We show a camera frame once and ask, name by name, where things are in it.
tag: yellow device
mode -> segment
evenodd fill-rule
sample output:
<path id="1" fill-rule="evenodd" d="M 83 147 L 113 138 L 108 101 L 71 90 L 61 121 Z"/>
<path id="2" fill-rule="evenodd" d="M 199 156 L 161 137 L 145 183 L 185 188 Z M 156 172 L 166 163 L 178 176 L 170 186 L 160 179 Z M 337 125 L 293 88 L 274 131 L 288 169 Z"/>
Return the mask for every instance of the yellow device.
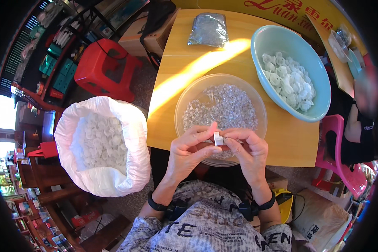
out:
<path id="1" fill-rule="evenodd" d="M 287 189 L 283 188 L 273 189 L 273 192 L 276 196 L 278 209 L 280 210 L 281 222 L 284 224 L 290 216 L 294 196 L 290 191 L 287 191 Z"/>

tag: concrete floor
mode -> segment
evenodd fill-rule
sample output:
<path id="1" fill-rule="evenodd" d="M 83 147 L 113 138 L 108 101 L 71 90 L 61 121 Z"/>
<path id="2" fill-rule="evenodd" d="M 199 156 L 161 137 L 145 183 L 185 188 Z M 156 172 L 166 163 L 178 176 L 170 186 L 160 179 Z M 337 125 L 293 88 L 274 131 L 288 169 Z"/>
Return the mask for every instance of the concrete floor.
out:
<path id="1" fill-rule="evenodd" d="M 139 57 L 143 61 L 143 67 L 136 69 L 133 79 L 131 81 L 131 91 L 136 95 L 133 104 L 149 109 L 151 94 L 153 92 L 154 83 L 156 80 L 157 72 L 152 67 L 151 63 L 145 57 Z M 82 88 L 76 86 L 71 90 L 71 99 L 65 105 L 69 106 L 74 102 L 80 102 L 91 98 L 93 95 L 86 92 Z M 338 198 L 329 194 L 328 192 L 321 191 L 311 186 L 312 179 L 319 173 L 319 168 L 299 168 L 299 167 L 274 167 L 267 166 L 267 169 L 276 172 L 277 174 L 288 179 L 288 190 L 296 193 L 304 188 L 309 188 L 317 194 L 333 201 L 334 203 L 345 208 L 348 206 L 349 198 Z M 109 197 L 106 204 L 104 204 L 104 213 L 109 213 L 114 216 L 123 214 L 129 220 L 133 221 L 139 214 L 141 207 L 147 200 L 147 193 L 154 189 L 152 178 L 150 182 L 140 191 L 125 197 Z M 121 234 L 121 240 L 111 251 L 116 251 L 120 246 L 131 226 Z"/>

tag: black bag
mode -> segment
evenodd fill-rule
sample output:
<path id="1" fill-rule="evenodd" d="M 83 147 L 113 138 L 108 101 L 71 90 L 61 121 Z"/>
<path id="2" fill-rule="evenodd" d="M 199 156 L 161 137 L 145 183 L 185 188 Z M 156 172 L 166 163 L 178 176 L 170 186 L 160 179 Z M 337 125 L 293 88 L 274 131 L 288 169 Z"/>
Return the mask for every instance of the black bag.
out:
<path id="1" fill-rule="evenodd" d="M 150 0 L 149 3 L 147 23 L 140 37 L 140 43 L 143 45 L 151 63 L 153 64 L 153 67 L 157 71 L 161 63 L 161 58 L 156 53 L 149 52 L 146 49 L 146 46 L 144 45 L 144 38 L 161 28 L 161 26 L 168 19 L 169 14 L 173 13 L 175 9 L 176 5 L 171 1 L 158 2 L 156 0 Z"/>

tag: person's left hand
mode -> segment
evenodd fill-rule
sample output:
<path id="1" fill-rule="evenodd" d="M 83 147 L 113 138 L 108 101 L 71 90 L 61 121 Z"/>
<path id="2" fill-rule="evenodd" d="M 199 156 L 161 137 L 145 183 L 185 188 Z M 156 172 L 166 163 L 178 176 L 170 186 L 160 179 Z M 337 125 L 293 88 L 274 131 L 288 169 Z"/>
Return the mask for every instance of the person's left hand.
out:
<path id="1" fill-rule="evenodd" d="M 216 131 L 220 131 L 217 129 L 216 122 L 210 126 L 196 125 L 188 129 L 181 137 L 174 139 L 171 143 L 166 170 L 167 178 L 179 184 L 203 159 L 222 152 L 221 147 L 214 146 L 214 143 L 204 142 L 212 139 Z"/>

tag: hand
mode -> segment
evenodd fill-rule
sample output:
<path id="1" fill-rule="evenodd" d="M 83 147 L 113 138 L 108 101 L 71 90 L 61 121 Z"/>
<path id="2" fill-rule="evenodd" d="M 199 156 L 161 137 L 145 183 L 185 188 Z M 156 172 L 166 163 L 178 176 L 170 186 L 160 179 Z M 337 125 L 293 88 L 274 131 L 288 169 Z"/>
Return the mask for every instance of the hand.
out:
<path id="1" fill-rule="evenodd" d="M 181 137 L 174 139 L 171 143 L 165 177 L 172 183 L 179 184 L 203 159 L 221 152 L 221 147 L 214 146 L 214 143 L 204 142 L 212 139 L 216 131 L 220 131 L 217 129 L 216 122 L 210 126 L 197 125 L 188 129 Z"/>
<path id="2" fill-rule="evenodd" d="M 249 185 L 255 186 L 266 182 L 265 168 L 268 145 L 251 129 L 227 129 L 220 133 L 226 139 L 224 143 L 237 156 L 242 173 Z"/>

